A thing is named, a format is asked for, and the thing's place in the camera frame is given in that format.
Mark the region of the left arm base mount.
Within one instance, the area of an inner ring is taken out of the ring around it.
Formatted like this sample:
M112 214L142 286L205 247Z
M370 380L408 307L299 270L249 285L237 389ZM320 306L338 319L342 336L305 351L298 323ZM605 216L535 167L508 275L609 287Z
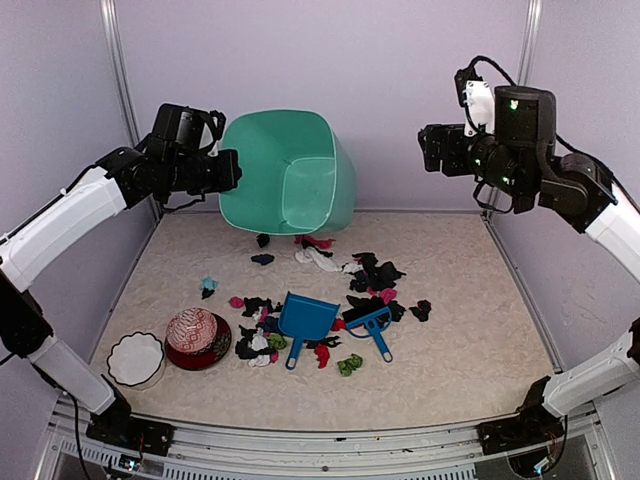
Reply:
M113 385L111 389L115 396L114 402L103 413L90 414L86 436L142 454L166 457L173 440L174 427L165 422L133 415L125 397Z

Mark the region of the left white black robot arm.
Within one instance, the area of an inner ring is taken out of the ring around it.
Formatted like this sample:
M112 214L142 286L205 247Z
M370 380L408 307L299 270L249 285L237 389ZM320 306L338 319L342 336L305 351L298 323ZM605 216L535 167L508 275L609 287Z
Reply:
M86 167L71 185L1 237L1 341L96 416L121 445L140 434L137 418L116 387L95 374L45 320L29 292L59 256L103 222L153 198L176 192L201 202L237 188L235 150L217 149L223 113L165 103L152 131L134 147L118 147Z

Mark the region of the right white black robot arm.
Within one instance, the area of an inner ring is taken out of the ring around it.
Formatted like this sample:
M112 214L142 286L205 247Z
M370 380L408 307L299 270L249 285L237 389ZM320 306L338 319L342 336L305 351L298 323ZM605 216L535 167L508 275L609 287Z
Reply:
M557 156L556 97L543 89L473 81L464 89L462 124L429 124L417 134L428 172L473 176L478 189L494 187L511 199L510 212L535 206L554 211L576 232L639 276L639 209L613 173L573 150ZM609 394L639 376L639 324L601 353L529 389L511 433L535 442L551 419Z

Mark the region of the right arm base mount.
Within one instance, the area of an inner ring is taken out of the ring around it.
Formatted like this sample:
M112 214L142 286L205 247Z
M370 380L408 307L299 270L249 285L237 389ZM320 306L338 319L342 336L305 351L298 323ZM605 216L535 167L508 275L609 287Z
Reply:
M514 416L480 423L477 428L484 455L502 453L563 437L567 427L563 416L543 407L544 388L551 379L545 376L529 388Z

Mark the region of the blue hand brush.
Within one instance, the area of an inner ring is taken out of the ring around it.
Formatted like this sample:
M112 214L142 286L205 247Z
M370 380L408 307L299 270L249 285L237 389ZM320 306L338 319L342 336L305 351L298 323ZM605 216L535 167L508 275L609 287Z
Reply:
M392 312L389 307L383 306L376 310L371 307L353 308L344 312L342 318L345 321L347 332L352 337L357 339L371 338L382 359L386 363L393 361L393 355L383 338L383 333L392 324Z

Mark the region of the teal plastic waste bin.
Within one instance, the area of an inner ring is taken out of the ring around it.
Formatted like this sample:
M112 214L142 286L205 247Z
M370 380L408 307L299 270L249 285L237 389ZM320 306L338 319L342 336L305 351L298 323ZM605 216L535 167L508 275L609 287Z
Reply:
M238 186L219 195L233 227L274 236L337 232L350 225L356 172L330 124L302 110L234 119L222 139L238 153Z

